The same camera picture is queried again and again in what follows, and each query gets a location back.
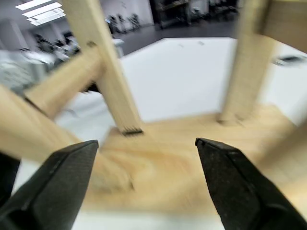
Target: fluorescent light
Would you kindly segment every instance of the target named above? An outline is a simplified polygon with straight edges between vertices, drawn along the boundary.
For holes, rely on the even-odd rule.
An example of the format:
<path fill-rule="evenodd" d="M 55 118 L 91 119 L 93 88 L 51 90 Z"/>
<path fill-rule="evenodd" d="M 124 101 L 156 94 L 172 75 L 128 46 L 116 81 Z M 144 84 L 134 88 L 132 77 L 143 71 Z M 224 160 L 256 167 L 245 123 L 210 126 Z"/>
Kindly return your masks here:
<path fill-rule="evenodd" d="M 28 18 L 27 20 L 29 20 L 31 22 L 35 22 L 36 21 L 34 18 Z"/>
<path fill-rule="evenodd" d="M 54 10 L 51 10 L 51 11 L 47 11 L 45 13 L 42 13 L 42 14 L 39 14 L 37 16 L 34 16 L 33 18 L 36 19 L 36 20 L 42 20 L 44 18 L 48 18 L 54 14 L 57 14 L 57 13 L 61 13 L 61 12 L 64 12 L 64 10 L 62 10 L 61 8 L 57 8 L 57 9 L 54 9 Z"/>
<path fill-rule="evenodd" d="M 33 10 L 33 11 L 29 11 L 27 13 L 23 13 L 23 16 L 26 16 L 28 18 L 31 18 L 33 16 L 36 16 L 36 15 L 39 15 L 39 14 L 42 14 L 44 12 L 47 12 L 47 11 L 50 11 L 50 10 L 53 10 L 53 9 L 56 9 L 58 7 L 61 7 L 62 5 L 59 4 L 58 2 L 55 2 L 55 3 L 52 3 L 50 5 L 47 5 L 47 6 L 43 6 L 41 8 L 38 8 L 36 10 Z"/>
<path fill-rule="evenodd" d="M 57 13 L 57 14 L 53 14 L 53 15 L 47 17 L 47 18 L 44 18 L 44 19 L 41 19 L 41 20 L 37 20 L 35 22 L 31 22 L 31 24 L 38 26 L 38 25 L 50 22 L 52 20 L 55 20 L 57 18 L 64 17 L 65 15 L 66 14 L 64 14 L 63 12 L 60 12 L 60 13 Z"/>
<path fill-rule="evenodd" d="M 24 11 L 24 10 L 30 9 L 32 7 L 35 7 L 35 6 L 38 6 L 38 5 L 41 5 L 41 4 L 44 4 L 44 3 L 49 2 L 49 1 L 52 1 L 52 0 L 33 0 L 33 1 L 30 1 L 30 2 L 26 2 L 24 4 L 18 5 L 18 6 L 16 6 L 16 8 Z"/>

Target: wood grain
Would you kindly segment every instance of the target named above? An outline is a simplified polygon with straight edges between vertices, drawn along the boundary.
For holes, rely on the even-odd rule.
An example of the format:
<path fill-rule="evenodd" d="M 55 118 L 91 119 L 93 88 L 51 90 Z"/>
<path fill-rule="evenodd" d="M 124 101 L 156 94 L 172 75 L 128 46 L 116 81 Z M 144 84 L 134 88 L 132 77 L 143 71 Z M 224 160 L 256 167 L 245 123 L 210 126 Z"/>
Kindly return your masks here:
<path fill-rule="evenodd" d="M 43 162 L 51 153 L 82 142 L 58 127 L 22 98 L 0 86 L 0 150 L 15 158 Z M 104 191 L 130 190 L 130 175 L 110 158 L 97 153 L 92 183 Z"/>
<path fill-rule="evenodd" d="M 218 120 L 248 118 L 257 102 L 271 62 L 275 41 L 259 34 L 268 0 L 246 0 L 240 16 L 238 42 L 224 108 Z"/>
<path fill-rule="evenodd" d="M 101 77 L 103 67 L 97 47 L 84 49 L 25 95 L 46 116 L 53 119 L 77 92 Z"/>
<path fill-rule="evenodd" d="M 268 149 L 259 162 L 259 168 L 279 187 L 289 186 L 302 178 L 307 183 L 306 140 L 307 120 Z"/>
<path fill-rule="evenodd" d="M 106 71 L 96 84 L 123 133 L 141 129 L 141 121 L 119 64 L 98 0 L 63 0 L 63 8 L 81 49 L 97 45 Z"/>
<path fill-rule="evenodd" d="M 197 137 L 241 149 L 255 164 L 294 125 L 274 106 L 256 109 L 239 126 L 216 122 L 218 114 L 144 125 L 144 135 L 125 138 L 110 131 L 101 152 L 131 175 L 133 190 L 106 194 L 89 189 L 85 209 L 216 215 L 195 147 Z"/>
<path fill-rule="evenodd" d="M 307 1 L 272 0 L 261 33 L 307 52 Z"/>

